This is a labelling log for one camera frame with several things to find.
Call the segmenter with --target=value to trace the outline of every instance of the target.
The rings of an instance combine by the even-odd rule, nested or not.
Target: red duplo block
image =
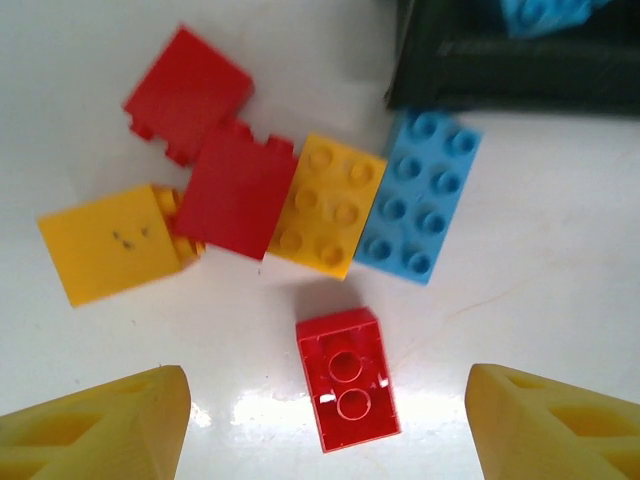
[[[181,26],[124,110],[134,133],[163,138],[167,156],[185,166],[196,160],[207,133],[233,117],[252,93],[249,75]]]
[[[233,121],[207,136],[193,169],[174,230],[262,260],[296,170],[293,143],[265,144]]]
[[[322,450],[400,432],[380,328],[368,308],[296,325]]]

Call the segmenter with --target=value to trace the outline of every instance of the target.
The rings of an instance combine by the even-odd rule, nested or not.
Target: white table surface
[[[640,402],[635,121],[465,115],[485,138],[427,288],[212,248],[182,274],[72,309],[35,218],[142,182],[186,184],[120,108],[178,21],[253,73],[243,116],[260,136],[384,143],[393,2],[3,2],[0,414],[179,364],[193,415],[178,479],[475,479],[473,363]],[[357,305],[380,318],[403,433],[323,455],[294,323]]]

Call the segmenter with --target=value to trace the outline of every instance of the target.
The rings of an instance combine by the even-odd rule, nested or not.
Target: yellow duplo block
[[[0,479],[173,479],[190,410],[166,366],[0,417]]]
[[[269,252],[343,279],[387,162],[311,134]]]
[[[640,405],[498,365],[465,404],[487,480],[640,479]]]
[[[167,225],[181,201],[174,189],[143,185],[40,218],[71,305],[176,273],[193,262],[204,246],[173,237]]]

